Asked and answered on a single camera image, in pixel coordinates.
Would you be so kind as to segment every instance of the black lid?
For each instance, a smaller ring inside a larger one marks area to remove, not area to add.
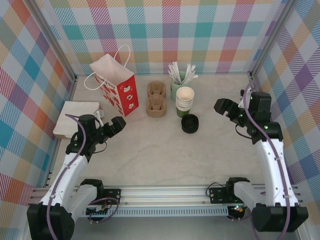
[[[199,128],[199,119],[196,115],[185,115],[181,120],[182,130],[187,134],[195,133]]]

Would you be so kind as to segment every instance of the plaid wall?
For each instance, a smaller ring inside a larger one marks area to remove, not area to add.
[[[197,73],[247,72],[281,0],[37,2],[77,73],[90,74],[90,63],[127,44],[127,68],[148,74],[167,73],[173,61],[193,63]]]
[[[299,1],[257,77],[260,89],[272,96],[272,118],[282,127],[291,182],[304,192],[309,229],[317,232],[314,239],[318,239],[320,0]]]
[[[253,61],[252,61],[251,65],[250,65],[250,68],[248,70],[249,72],[251,72],[253,70],[254,66],[256,65],[256,62],[257,62],[257,60],[258,60],[258,58],[259,58],[259,56],[261,54],[261,51],[264,49],[264,47],[265,47],[265,45],[266,45],[266,43],[268,41],[268,38],[269,38],[272,30],[274,29],[277,20],[281,16],[281,13],[282,13],[287,1],[288,0],[281,0],[281,3],[279,5],[277,11],[276,11],[275,15],[273,16],[273,19],[272,19],[267,31],[265,32],[265,34],[263,36],[263,39],[262,39],[262,41],[261,41],[261,43],[259,45],[259,48],[258,48],[258,50],[256,51],[256,53],[254,55]]]
[[[0,33],[0,239],[15,240],[72,81],[22,0],[0,1]]]

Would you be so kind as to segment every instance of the paper cup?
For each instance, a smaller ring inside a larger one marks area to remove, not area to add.
[[[178,105],[178,106],[180,106],[180,107],[188,107],[188,106],[190,106],[190,105],[193,104],[193,101],[190,101],[190,102],[182,102],[182,101],[180,101],[180,100],[177,99],[177,100],[175,101],[175,104]]]
[[[189,105],[179,105],[179,104],[176,104],[175,105],[176,107],[180,108],[180,109],[190,109],[192,107],[192,104],[189,104]]]
[[[188,107],[181,107],[181,106],[176,105],[176,108],[179,109],[180,111],[183,111],[183,112],[190,110],[191,107],[192,107],[192,105],[188,106]]]
[[[183,86],[176,91],[176,98],[181,102],[190,102],[194,97],[195,91],[191,87]]]
[[[183,118],[185,115],[188,115],[190,112],[190,109],[188,111],[181,111],[178,108],[176,108],[176,114],[179,118]]]

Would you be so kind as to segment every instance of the bag handle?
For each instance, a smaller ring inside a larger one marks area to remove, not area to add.
[[[85,87],[86,89],[92,90],[92,91],[101,88],[101,87],[105,84],[105,82],[107,81],[107,79],[105,79],[105,80],[103,81],[103,83],[102,83],[100,86],[98,86],[97,88],[88,88],[88,87],[86,86],[86,81],[87,81],[87,79],[88,79],[89,77],[91,77],[93,74],[95,74],[95,72],[93,72],[93,73],[91,73],[89,76],[87,76],[86,79],[85,79],[84,82],[83,82],[84,87]]]
[[[124,44],[124,45],[122,45],[121,47],[119,47],[119,48],[118,48],[118,50],[116,51],[116,53],[115,53],[115,55],[114,55],[113,59],[114,59],[114,60],[116,60],[116,56],[117,56],[117,54],[118,54],[119,50],[120,50],[122,47],[124,47],[124,46],[127,46],[127,47],[128,47],[128,49],[129,49],[129,56],[128,56],[128,58],[127,58],[127,60],[126,60],[125,64],[124,64],[124,67],[126,67],[126,65],[127,65],[128,61],[129,61],[130,55],[131,55],[131,49],[130,49],[130,47],[129,47],[127,44]]]
[[[124,67],[126,67],[128,61],[129,61],[130,55],[131,55],[131,49],[130,49],[130,47],[129,47],[127,44],[124,44],[124,45],[122,45],[121,47],[118,48],[118,50],[116,51],[113,59],[116,60],[116,56],[117,56],[119,50],[120,50],[122,47],[124,47],[124,46],[127,46],[128,49],[129,49],[129,56],[128,56],[125,64],[124,64]],[[88,88],[88,87],[86,86],[86,81],[87,81],[87,79],[88,79],[89,77],[91,77],[93,74],[95,74],[95,72],[93,72],[93,73],[91,73],[89,76],[87,76],[86,79],[85,79],[84,82],[83,82],[84,87],[85,87],[86,89],[88,89],[88,90],[91,90],[91,91],[94,91],[94,90],[97,90],[97,89],[101,88],[101,87],[105,84],[105,82],[107,81],[107,80],[105,79],[105,80],[103,81],[103,83],[102,83],[100,86],[98,86],[97,88]]]

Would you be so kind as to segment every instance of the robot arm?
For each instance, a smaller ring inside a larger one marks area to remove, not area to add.
[[[76,194],[72,195],[79,176],[96,151],[96,145],[104,143],[122,131],[126,122],[122,117],[117,116],[111,120],[112,125],[109,123],[102,125],[94,115],[90,114],[80,116],[78,121],[84,128],[86,138],[80,155],[74,160],[84,141],[83,132],[78,126],[78,132],[72,136],[70,144],[67,146],[63,165],[53,185],[39,204],[31,204],[27,210],[27,219],[33,240],[52,239],[46,216],[50,199],[52,199],[50,221],[54,234],[58,239],[69,240],[73,235],[75,222],[83,214],[83,211],[86,211],[87,206],[93,200],[105,197],[102,195],[104,192],[103,183],[96,179],[85,179]]]
[[[288,196],[285,196],[284,185],[280,174],[280,167],[270,143],[266,137],[251,123],[243,101],[249,103],[248,111],[257,124],[264,129],[274,144],[280,157],[284,172]],[[252,212],[254,227],[260,232],[281,232],[287,216],[286,198],[289,199],[291,217],[288,232],[294,232],[307,218],[306,207],[299,206],[299,202],[290,184],[286,163],[284,159],[284,144],[281,127],[277,122],[271,121],[271,97],[264,92],[250,92],[244,96],[240,104],[221,98],[218,99],[214,109],[217,113],[230,118],[230,121],[246,127],[251,136],[252,144],[260,154],[261,166],[265,182],[265,196],[254,190],[249,180],[243,177],[231,177],[226,182],[226,191],[229,196],[241,199]]]

